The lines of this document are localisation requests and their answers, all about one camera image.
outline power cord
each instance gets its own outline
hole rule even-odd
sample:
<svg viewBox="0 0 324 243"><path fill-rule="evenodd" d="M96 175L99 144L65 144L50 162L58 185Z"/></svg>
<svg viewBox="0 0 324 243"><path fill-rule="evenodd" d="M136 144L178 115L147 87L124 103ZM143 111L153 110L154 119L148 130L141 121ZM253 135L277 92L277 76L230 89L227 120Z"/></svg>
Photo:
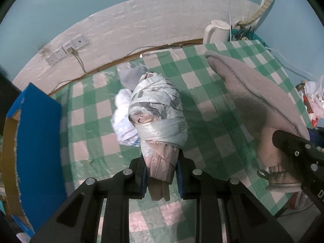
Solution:
<svg viewBox="0 0 324 243"><path fill-rule="evenodd" d="M81 68L83 70L83 72L85 74L87 74L87 75L90 75L88 72L86 72L86 70L84 68L84 64L82 62L82 59L79 57L78 51L76 51L73 48L68 48L66 52L69 53L69 54L71 53L72 55L74 55L76 57L77 61L79 62L80 66L81 66Z"/></svg>
<svg viewBox="0 0 324 243"><path fill-rule="evenodd" d="M227 9L228 9L228 16L229 16L229 41L232 41L232 20L231 20L231 13L229 11L229 2L227 0Z"/></svg>
<svg viewBox="0 0 324 243"><path fill-rule="evenodd" d="M294 215L294 214L297 214L297 213L300 213L300 212L303 212L303 211L305 211L305 210L307 210L307 209L309 209L310 207L312 207L314 205L314 203L312 203L309 207L306 207L305 209L303 209L303 210L300 210L300 211L296 211L296 212L293 212L293 213L290 213L290 214L286 214L286 215L281 215L281 216L279 216L279 217L282 217L282 216L287 216L287 215Z"/></svg>
<svg viewBox="0 0 324 243"><path fill-rule="evenodd" d="M277 52L289 65L291 65L291 66L293 66L294 68L296 68L296 69L298 69L298 70L300 70L300 71L302 71L302 72L305 72L305 73L307 73L308 75L310 75L313 79L309 79L308 77L305 77L305 76L303 76L302 74L299 74L299 73L297 73L296 71L294 71L294 70L292 70L292 69L290 69L290 68L288 68L288 67L283 67L283 68L285 68L285 69L288 69L288 70L290 70L291 72L293 72L294 74L296 74L296 75L298 75L298 76L300 76L300 77L302 77L302 78L304 78L304 79L307 79L307 80L309 80L309 81L312 81L312 80L316 80L316 78L311 74L311 73L309 73L309 72L307 72L307 71L304 71L304 70L302 70L302 69L299 69L298 67L295 67L293 64L291 64L279 51L277 51L277 50L275 50L275 49L272 49L272 48L268 48L268 47L265 47L266 49L269 49L269 50L272 50L272 51L275 51L275 52Z"/></svg>
<svg viewBox="0 0 324 243"><path fill-rule="evenodd" d="M126 56L131 55L133 52L135 52L136 50L141 49L141 48L156 48L156 47L161 47L161 46L145 46L145 47L139 47L139 48L136 48L136 49L134 49L133 51L129 52ZM66 50L66 52L69 53L69 54L73 54L73 55L75 56L75 58L77 59L77 61L79 62L80 66L81 66L81 68L82 68L82 70L83 70L83 72L84 72L85 74L87 74L87 75L90 76L90 74L89 74L88 72L86 72L86 70L85 70L85 68L84 68L83 61L82 61L82 59L79 57L78 52L77 52L75 49L73 49L73 48L68 48L68 49ZM69 79L69 80L63 80L63 81L61 81L59 84L57 84L57 85L55 86L55 88L52 89L52 91L51 91L50 93L48 93L48 95L50 95L53 91L55 91L56 88L57 88L59 85L61 85L62 83L64 83L64 82L71 82L71 81L74 81L74 80L75 80L75 79Z"/></svg>

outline hose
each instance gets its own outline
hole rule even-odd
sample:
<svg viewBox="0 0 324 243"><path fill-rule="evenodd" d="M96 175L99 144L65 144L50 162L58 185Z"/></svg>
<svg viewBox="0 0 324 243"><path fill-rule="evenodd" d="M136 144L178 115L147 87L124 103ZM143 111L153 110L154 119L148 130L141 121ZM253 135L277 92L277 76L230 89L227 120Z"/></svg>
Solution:
<svg viewBox="0 0 324 243"><path fill-rule="evenodd" d="M239 21L237 23L237 25L240 26L240 27L244 27L244 26L252 24L254 21L256 21L270 7L272 2L273 2L273 0L266 0L264 2L264 4L260 7L260 9L257 10L257 12L253 16L251 16L246 21Z"/></svg>

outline white plastic bag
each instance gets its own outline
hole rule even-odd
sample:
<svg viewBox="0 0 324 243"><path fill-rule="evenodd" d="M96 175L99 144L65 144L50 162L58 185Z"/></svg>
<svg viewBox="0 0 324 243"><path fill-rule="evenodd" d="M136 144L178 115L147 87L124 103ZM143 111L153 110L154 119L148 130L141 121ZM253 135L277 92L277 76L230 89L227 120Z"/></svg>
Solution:
<svg viewBox="0 0 324 243"><path fill-rule="evenodd" d="M147 72L131 96L129 119L141 138L151 198L168 201L179 149L188 138L179 91L162 75Z"/></svg>
<svg viewBox="0 0 324 243"><path fill-rule="evenodd" d="M324 118L324 76L317 82L307 81L304 86L305 95L317 118Z"/></svg>
<svg viewBox="0 0 324 243"><path fill-rule="evenodd" d="M111 125L117 135L119 144L127 146L140 146L140 137L137 130L128 119L128 107L131 99L132 91L129 89L121 89L115 97L115 110Z"/></svg>

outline light blue wall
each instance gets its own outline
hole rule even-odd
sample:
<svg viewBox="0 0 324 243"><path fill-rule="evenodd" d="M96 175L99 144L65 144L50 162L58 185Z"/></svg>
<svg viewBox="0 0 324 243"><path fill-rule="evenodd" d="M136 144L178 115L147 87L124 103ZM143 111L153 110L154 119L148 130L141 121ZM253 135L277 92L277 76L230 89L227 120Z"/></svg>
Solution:
<svg viewBox="0 0 324 243"><path fill-rule="evenodd" d="M316 78L324 75L324 27L307 0L275 0L260 23L256 34L288 60L272 51L284 66L310 80L313 78L306 72ZM304 80L286 71L294 85Z"/></svg>
<svg viewBox="0 0 324 243"><path fill-rule="evenodd" d="M16 0L0 25L0 65L13 80L58 34L89 15L124 1L127 0Z"/></svg>

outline wall socket panel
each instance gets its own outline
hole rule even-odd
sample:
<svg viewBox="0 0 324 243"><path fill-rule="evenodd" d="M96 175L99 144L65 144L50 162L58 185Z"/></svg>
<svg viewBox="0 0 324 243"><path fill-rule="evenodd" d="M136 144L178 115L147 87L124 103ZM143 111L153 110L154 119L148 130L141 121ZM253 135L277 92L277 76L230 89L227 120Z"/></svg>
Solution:
<svg viewBox="0 0 324 243"><path fill-rule="evenodd" d="M54 54L50 54L45 60L50 66L55 65L59 61Z"/></svg>
<svg viewBox="0 0 324 243"><path fill-rule="evenodd" d="M45 60L50 66L53 66L58 61L69 55L66 52L68 48L73 48L74 50L77 50L80 47L86 45L87 43L88 41L84 38L82 34L78 35L77 37L63 44L63 46L61 46L60 48L56 49L53 53L46 57Z"/></svg>
<svg viewBox="0 0 324 243"><path fill-rule="evenodd" d="M63 47L56 49L53 54L58 60L61 60L67 56L67 53L64 51Z"/></svg>
<svg viewBox="0 0 324 243"><path fill-rule="evenodd" d="M72 39L72 42L76 45L77 49L83 47L88 43L88 41L83 37L83 35L79 35L76 38Z"/></svg>
<svg viewBox="0 0 324 243"><path fill-rule="evenodd" d="M66 42L62 47L63 47L63 49L65 50L65 52L66 52L67 54L69 54L69 53L67 52L67 50L68 50L69 48L77 49L77 46L72 42L72 40L69 41L69 42Z"/></svg>

